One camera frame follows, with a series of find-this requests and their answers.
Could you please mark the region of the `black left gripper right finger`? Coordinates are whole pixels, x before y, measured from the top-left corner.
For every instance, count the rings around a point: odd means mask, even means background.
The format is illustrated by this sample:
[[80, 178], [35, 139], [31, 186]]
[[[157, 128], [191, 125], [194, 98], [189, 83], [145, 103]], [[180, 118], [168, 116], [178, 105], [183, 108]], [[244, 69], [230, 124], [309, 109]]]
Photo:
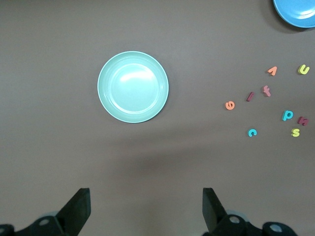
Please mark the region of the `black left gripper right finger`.
[[212, 188], [203, 189], [202, 213], [208, 228], [205, 236], [294, 236], [295, 231], [279, 222], [266, 222], [259, 229], [237, 214], [225, 211]]

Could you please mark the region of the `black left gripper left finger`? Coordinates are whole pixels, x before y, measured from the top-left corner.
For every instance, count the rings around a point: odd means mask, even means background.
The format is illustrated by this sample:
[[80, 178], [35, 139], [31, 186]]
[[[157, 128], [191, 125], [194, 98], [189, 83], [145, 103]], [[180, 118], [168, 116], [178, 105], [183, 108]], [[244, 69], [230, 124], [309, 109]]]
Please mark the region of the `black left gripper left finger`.
[[79, 189], [55, 216], [44, 216], [16, 236], [77, 236], [91, 214], [89, 188]]

